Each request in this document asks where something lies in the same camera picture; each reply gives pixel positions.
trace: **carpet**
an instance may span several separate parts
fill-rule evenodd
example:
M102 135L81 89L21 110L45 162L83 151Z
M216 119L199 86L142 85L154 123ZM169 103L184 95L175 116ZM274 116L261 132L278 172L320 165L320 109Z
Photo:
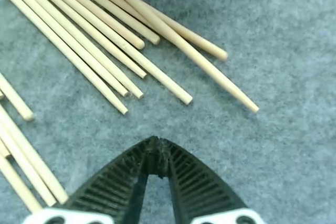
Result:
M336 0L145 0L229 52L204 55L259 106L249 112L162 39L143 53L193 97L154 78L121 115L9 1L0 0L0 71L36 114L24 134L72 194L152 135L197 156L267 223L336 223ZM0 176L0 220L29 214ZM141 223L174 223L168 182L151 177Z

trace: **metal plate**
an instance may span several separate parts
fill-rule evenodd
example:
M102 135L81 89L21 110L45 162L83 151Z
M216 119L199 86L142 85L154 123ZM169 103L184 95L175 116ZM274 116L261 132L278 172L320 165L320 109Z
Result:
M46 208L29 216L23 224L114 224L110 216L89 212Z
M195 218L191 224L266 224L255 211L240 208Z

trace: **gray carpet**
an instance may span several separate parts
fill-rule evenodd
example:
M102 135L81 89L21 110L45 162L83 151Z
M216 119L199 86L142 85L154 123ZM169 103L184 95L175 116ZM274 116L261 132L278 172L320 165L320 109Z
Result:
M185 106L153 78L122 116L13 6L0 0L0 71L36 113L3 101L72 194L138 141L175 141L273 224L336 223L336 0L146 0L225 48L206 55L261 108L253 115L166 41L144 54L194 96ZM0 222L28 211L0 176ZM151 178L141 223L174 223L167 181Z

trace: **bolt hole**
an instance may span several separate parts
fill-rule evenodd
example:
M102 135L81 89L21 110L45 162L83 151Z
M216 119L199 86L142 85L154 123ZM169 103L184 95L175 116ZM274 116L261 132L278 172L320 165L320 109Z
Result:
M64 224L65 219L63 217L53 217L52 219L45 222L45 224Z
M240 216L237 220L236 220L237 224L256 224L256 222L251 219L250 217L247 216Z

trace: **ribbed grip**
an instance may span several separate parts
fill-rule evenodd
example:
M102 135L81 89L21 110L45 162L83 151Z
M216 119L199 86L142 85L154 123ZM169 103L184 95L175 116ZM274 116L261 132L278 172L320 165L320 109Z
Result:
M246 207L211 169L171 141L151 137L122 153L89 179L64 207L139 222L149 175L170 179L176 223Z

